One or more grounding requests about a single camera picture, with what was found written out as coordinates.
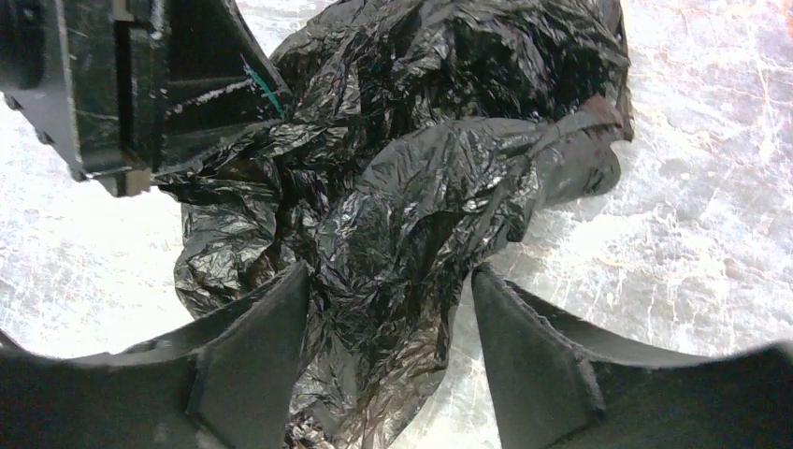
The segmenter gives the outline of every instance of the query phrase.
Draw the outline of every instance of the black plastic part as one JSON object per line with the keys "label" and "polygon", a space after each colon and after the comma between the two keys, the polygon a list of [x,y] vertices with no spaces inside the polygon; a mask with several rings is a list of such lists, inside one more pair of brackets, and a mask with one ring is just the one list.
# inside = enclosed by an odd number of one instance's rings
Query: black plastic part
{"label": "black plastic part", "polygon": [[308,310],[305,266],[118,355],[0,340],[3,448],[280,449]]}
{"label": "black plastic part", "polygon": [[72,170],[136,195],[128,173],[188,167],[290,113],[234,2],[115,3],[0,0],[0,90]]}
{"label": "black plastic part", "polygon": [[793,447],[793,345],[721,359],[624,339],[503,281],[472,278],[504,449]]}
{"label": "black plastic part", "polygon": [[44,28],[36,0],[0,0],[0,90],[33,89],[44,73]]}

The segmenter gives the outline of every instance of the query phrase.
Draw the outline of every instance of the garbage bag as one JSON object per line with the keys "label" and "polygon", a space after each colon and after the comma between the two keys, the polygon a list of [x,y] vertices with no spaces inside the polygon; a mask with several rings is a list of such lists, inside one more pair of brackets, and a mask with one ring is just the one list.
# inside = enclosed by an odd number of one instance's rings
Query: garbage bag
{"label": "garbage bag", "polygon": [[195,316],[297,260],[312,310],[286,447],[387,447],[437,388],[463,280],[537,209],[619,179],[617,0],[347,0],[271,55],[292,115],[162,177]]}

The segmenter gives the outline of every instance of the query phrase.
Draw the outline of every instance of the wrinkled plastic sheet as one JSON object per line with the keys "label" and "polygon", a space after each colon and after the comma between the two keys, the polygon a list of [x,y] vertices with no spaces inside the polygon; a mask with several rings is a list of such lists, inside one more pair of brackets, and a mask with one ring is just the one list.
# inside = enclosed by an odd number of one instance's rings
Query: wrinkled plastic sheet
{"label": "wrinkled plastic sheet", "polygon": [[608,192],[631,139],[616,0],[340,1],[271,55],[289,120],[163,177],[201,316],[304,260],[285,447],[387,447],[438,387],[462,282],[535,210]]}

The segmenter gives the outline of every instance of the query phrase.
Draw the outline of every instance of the marble floor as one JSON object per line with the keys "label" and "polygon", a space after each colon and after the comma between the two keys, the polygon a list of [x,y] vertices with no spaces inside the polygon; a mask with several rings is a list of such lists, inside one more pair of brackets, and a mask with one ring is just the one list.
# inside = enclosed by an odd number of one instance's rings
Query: marble floor
{"label": "marble floor", "polygon": [[[325,0],[238,0],[266,51]],[[608,195],[539,213],[494,265],[616,333],[722,355],[793,338],[789,0],[623,0],[636,139]],[[0,327],[58,357],[190,320],[173,293],[179,206],[72,182],[0,108]],[[441,388],[394,448],[498,448],[470,295]]]}

